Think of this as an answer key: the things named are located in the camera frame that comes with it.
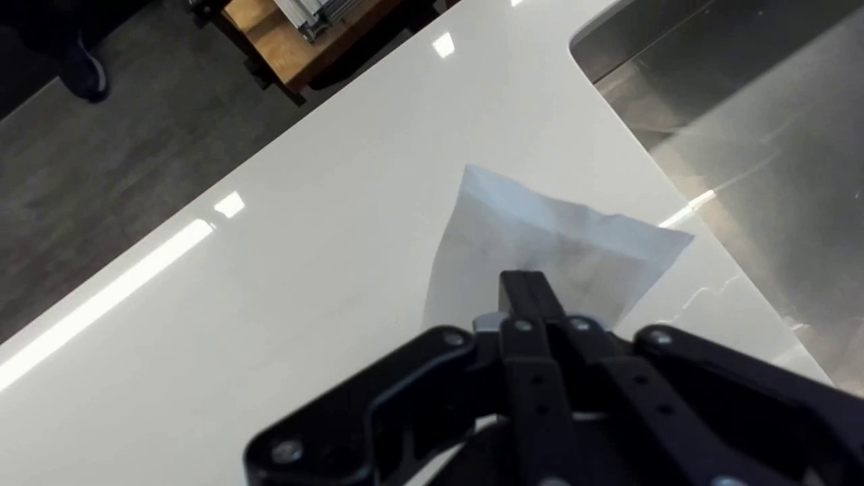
white tabletop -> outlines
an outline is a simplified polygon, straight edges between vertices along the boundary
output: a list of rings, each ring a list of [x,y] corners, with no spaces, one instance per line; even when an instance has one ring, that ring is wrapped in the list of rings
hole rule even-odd
[[[252,432],[417,329],[464,164],[695,235],[624,336],[819,375],[571,63],[608,8],[464,0],[34,320],[0,349],[0,484],[240,484]]]

